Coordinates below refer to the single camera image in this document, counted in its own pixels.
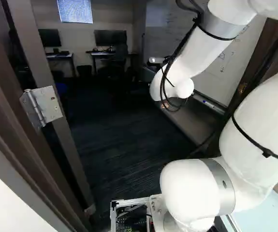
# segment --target white wall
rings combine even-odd
[[[74,64],[92,65],[85,51],[96,47],[95,29],[126,30],[128,51],[132,52],[132,0],[92,0],[93,24],[61,23],[57,0],[32,0],[39,29],[58,29],[61,50],[74,53]],[[71,76],[69,69],[65,76]]]
[[[70,232],[0,151],[0,232]]]

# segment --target black monitor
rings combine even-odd
[[[125,30],[95,30],[97,46],[112,46],[127,43],[127,32]]]
[[[39,29],[43,47],[61,47],[57,29]]]

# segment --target window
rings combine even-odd
[[[90,0],[57,0],[60,20],[70,23],[92,23]]]

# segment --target door hinge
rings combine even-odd
[[[37,131],[63,116],[53,86],[25,89],[19,100]]]

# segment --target robotic arm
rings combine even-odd
[[[278,1],[210,0],[201,22],[168,71],[167,97],[189,97],[194,90],[191,78],[204,71],[256,15],[278,20]],[[161,100],[161,79],[162,71],[159,70],[150,87],[155,101]]]
[[[168,97],[187,98],[192,77],[206,69],[256,15],[278,19],[275,0],[210,0],[201,23],[167,73]],[[150,87],[161,100],[162,72]],[[205,232],[214,217],[259,205],[278,183],[278,74],[258,86],[221,133],[221,157],[169,163],[161,192],[182,231]]]

